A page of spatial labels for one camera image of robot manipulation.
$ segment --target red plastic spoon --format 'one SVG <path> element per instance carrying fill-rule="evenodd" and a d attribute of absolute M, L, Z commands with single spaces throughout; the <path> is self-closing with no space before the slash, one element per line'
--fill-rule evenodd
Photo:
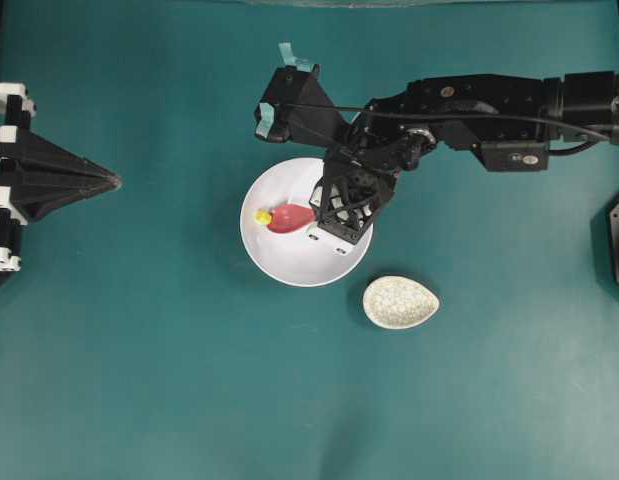
<path fill-rule="evenodd" d="M 315 216 L 311 208 L 285 203 L 278 205 L 269 213 L 258 210 L 255 218 L 258 223 L 266 225 L 274 233 L 291 233 L 309 225 Z"/>

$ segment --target green surface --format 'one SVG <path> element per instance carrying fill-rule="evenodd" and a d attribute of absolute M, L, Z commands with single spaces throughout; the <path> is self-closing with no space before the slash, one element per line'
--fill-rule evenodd
<path fill-rule="evenodd" d="M 387 7 L 414 7 L 421 5 L 471 3 L 471 2 L 543 2 L 550 0 L 198 0 L 214 3 L 244 3 L 247 5 L 285 5 L 294 7 L 319 8 L 387 8 Z"/>
<path fill-rule="evenodd" d="M 0 479 L 619 479 L 619 293 L 602 210 L 619 149 L 489 174 L 439 148 L 400 179 L 369 254 L 294 289 L 244 252 L 277 43 L 340 104 L 410 80 L 619 70 L 615 2 L 307 10 L 16 1 L 0 79 L 34 129 L 122 190 L 29 228 L 0 289 Z M 367 281 L 441 311 L 373 328 Z"/>

